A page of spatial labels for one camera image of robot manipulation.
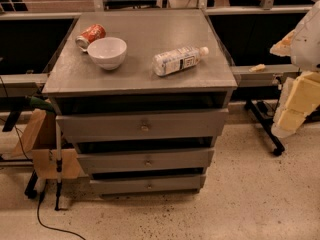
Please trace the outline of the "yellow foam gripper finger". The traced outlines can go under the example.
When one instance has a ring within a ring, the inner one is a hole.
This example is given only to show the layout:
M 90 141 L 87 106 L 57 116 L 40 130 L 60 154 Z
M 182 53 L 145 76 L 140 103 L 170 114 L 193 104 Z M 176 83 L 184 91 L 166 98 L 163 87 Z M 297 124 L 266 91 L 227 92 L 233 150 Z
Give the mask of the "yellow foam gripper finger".
M 280 57 L 289 56 L 291 54 L 291 41 L 294 34 L 294 30 L 290 31 L 285 37 L 270 48 L 270 53 Z
M 287 78 L 271 132 L 278 138 L 294 134 L 320 106 L 320 73 L 305 71 L 296 79 Z

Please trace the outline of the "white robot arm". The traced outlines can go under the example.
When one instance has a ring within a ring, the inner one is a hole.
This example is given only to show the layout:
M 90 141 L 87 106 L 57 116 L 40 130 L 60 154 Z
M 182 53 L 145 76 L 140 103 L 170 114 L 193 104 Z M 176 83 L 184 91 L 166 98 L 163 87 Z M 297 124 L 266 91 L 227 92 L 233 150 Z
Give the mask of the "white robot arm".
M 287 78 L 271 132 L 279 138 L 293 135 L 312 112 L 320 106 L 320 1 L 281 41 L 270 49 L 277 56 L 289 56 L 302 73 Z

